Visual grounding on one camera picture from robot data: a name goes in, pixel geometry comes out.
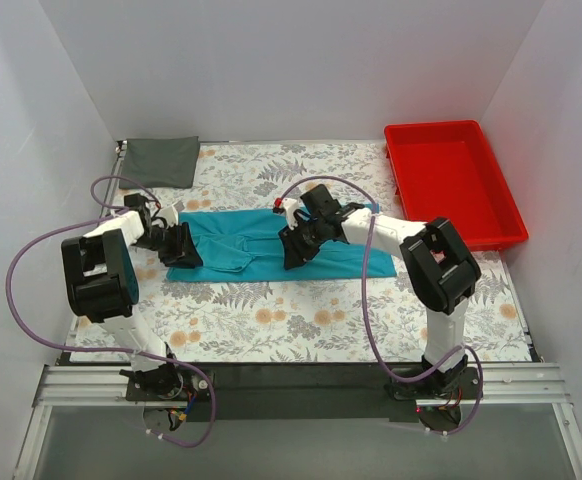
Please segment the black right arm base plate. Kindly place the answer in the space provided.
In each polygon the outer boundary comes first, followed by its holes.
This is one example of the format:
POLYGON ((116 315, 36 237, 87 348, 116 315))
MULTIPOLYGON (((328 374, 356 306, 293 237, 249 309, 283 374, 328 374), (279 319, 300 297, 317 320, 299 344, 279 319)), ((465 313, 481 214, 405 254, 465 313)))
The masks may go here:
POLYGON ((390 378, 384 385, 387 395, 393 400, 434 400, 450 405, 458 400, 475 400, 478 395, 479 376, 476 368, 435 371, 418 382, 397 382, 390 378))

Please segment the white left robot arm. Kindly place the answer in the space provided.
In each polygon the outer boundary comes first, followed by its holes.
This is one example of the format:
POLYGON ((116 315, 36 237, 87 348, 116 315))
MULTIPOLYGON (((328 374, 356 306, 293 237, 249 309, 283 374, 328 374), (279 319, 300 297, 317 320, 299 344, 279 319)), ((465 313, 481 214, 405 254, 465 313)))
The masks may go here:
POLYGON ((124 197, 126 211, 91 232, 61 244, 67 295, 72 311, 100 325, 125 350, 131 369, 121 374, 142 391, 171 400, 185 390, 185 379, 171 361, 170 347, 137 308, 140 290, 130 257, 132 246, 155 252, 169 268, 203 265, 189 226, 175 206, 152 213, 141 194, 124 197))

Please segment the aluminium front frame rail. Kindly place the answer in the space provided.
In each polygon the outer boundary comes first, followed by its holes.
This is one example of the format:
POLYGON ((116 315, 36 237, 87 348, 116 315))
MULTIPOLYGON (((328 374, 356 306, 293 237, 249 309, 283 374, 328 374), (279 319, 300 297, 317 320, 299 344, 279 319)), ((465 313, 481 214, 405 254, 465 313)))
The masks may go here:
POLYGON ((582 436, 558 366, 494 363, 467 382, 466 428, 425 429, 435 401, 390 397, 372 364, 216 365, 217 419, 195 407, 178 441, 163 402, 127 399, 117 368, 44 370, 18 479, 582 479, 582 436))

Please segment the floral patterned table mat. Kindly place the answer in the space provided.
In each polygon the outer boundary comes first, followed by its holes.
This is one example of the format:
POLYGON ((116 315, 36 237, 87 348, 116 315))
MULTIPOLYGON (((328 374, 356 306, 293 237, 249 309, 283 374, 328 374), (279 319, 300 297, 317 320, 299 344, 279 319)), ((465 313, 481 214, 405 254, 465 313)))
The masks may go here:
MULTIPOLYGON (((319 176, 342 203, 371 196, 401 215, 380 142, 205 145, 192 187, 156 195, 187 213, 269 208, 283 191, 298 197, 296 181, 311 188, 319 176)), ((152 252, 131 255, 140 311, 184 361, 416 361, 427 343, 425 310, 403 266, 366 283, 180 283, 152 252)))

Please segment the teal t shirt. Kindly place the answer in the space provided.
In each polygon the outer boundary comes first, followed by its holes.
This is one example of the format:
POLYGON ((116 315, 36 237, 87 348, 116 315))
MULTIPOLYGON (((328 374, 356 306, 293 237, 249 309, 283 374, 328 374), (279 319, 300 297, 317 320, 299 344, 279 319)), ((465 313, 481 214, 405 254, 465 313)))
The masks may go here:
POLYGON ((286 270, 278 232, 283 217, 267 209, 182 213, 203 265, 172 267, 167 279, 180 283, 286 282, 359 279, 364 248, 324 244, 306 265, 286 270))

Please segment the red plastic bin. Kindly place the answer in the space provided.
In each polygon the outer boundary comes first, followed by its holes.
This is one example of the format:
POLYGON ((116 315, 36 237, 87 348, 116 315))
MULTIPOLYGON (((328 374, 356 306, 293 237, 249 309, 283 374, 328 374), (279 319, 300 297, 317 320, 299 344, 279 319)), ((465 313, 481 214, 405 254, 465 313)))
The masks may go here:
POLYGON ((505 250, 529 234, 475 120, 388 125, 387 158, 406 219, 449 219, 469 249, 505 250))

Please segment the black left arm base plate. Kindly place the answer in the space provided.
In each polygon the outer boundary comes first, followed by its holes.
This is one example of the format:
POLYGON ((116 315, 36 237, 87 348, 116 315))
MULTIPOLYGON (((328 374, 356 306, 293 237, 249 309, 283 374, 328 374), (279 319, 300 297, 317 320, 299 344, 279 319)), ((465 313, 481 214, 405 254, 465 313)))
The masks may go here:
POLYGON ((172 364, 164 364, 148 372, 119 371, 128 380, 125 396, 128 401, 184 401, 194 394, 201 394, 202 399, 207 401, 210 399, 209 386, 215 380, 215 373, 203 373, 207 379, 199 373, 172 364))

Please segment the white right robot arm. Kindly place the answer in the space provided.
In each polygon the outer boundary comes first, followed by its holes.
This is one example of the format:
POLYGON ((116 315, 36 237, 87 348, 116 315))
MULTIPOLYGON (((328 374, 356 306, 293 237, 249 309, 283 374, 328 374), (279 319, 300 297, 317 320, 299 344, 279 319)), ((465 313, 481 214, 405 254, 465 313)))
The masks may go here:
POLYGON ((425 308, 427 343, 418 367, 405 373, 378 363, 387 373, 390 395, 446 397, 460 389, 468 356, 464 326, 468 302, 481 270, 453 224, 400 220, 380 212, 377 204, 341 204, 320 184, 300 199, 278 198, 274 213, 286 220, 279 238, 287 270, 313 260, 327 242, 360 245, 403 261, 413 291, 425 308))

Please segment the folded dark grey t shirt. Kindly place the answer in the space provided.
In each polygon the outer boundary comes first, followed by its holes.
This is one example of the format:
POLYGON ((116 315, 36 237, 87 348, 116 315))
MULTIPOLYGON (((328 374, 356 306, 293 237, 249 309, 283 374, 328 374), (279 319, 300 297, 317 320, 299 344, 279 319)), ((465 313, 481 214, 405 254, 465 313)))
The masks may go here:
POLYGON ((147 188, 189 189, 193 185, 200 142, 197 136, 127 140, 119 181, 121 189, 135 189, 135 181, 147 188))

